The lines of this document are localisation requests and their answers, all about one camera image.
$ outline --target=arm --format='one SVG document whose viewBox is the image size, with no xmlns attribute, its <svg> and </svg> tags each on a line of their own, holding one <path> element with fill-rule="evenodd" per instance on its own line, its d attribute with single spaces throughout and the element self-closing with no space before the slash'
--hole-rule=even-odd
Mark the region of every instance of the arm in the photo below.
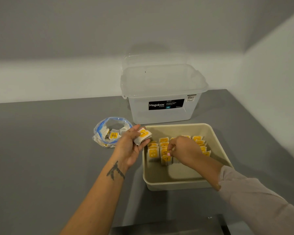
<svg viewBox="0 0 294 235">
<path fill-rule="evenodd" d="M 133 126 L 119 139 L 110 160 L 60 235 L 108 235 L 126 172 L 150 141 L 143 141 L 139 147 L 133 143 L 139 127 Z"/>
<path fill-rule="evenodd" d="M 202 154 L 191 139 L 179 136 L 170 141 L 171 156 L 196 170 L 221 198 L 243 218 L 255 234 L 294 234 L 294 206 L 259 180 L 247 178 Z"/>
</svg>

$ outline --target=person's right hand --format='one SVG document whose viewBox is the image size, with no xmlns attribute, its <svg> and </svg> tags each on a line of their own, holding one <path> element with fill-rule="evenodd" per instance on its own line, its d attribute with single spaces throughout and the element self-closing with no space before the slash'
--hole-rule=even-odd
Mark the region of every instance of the person's right hand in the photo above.
<svg viewBox="0 0 294 235">
<path fill-rule="evenodd" d="M 203 155 L 197 143 L 184 136 L 178 136 L 170 140 L 168 156 L 176 157 L 182 164 L 192 168 L 196 159 Z"/>
</svg>

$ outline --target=wrist tattoo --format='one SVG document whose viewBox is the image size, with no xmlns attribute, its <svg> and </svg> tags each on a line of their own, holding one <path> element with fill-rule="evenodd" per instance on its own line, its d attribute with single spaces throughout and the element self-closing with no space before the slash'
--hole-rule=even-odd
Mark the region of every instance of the wrist tattoo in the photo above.
<svg viewBox="0 0 294 235">
<path fill-rule="evenodd" d="M 110 171 L 108 171 L 107 176 L 111 176 L 112 180 L 114 180 L 114 171 L 117 171 L 118 174 L 121 175 L 121 177 L 123 177 L 123 179 L 125 179 L 124 174 L 120 171 L 120 169 L 118 169 L 118 161 L 113 165 L 113 167 L 110 169 Z"/>
</svg>

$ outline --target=transparent lid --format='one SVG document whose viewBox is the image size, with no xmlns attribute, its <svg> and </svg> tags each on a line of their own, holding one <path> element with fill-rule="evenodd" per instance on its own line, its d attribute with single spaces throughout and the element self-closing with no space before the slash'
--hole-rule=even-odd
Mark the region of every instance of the transparent lid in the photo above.
<svg viewBox="0 0 294 235">
<path fill-rule="evenodd" d="M 208 90 L 205 77 L 191 65 L 181 63 L 183 58 L 172 54 L 166 56 L 126 57 L 121 76 L 123 98 L 192 94 Z"/>
</svg>

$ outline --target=plastic zip bag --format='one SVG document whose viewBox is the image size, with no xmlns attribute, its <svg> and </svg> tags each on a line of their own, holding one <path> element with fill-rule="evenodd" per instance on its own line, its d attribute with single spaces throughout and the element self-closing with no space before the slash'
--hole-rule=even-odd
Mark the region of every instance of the plastic zip bag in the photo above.
<svg viewBox="0 0 294 235">
<path fill-rule="evenodd" d="M 110 125 L 123 125 L 122 128 L 111 128 Z M 108 117 L 100 121 L 94 128 L 92 139 L 105 148 L 114 148 L 122 133 L 129 130 L 133 125 L 125 118 Z"/>
</svg>

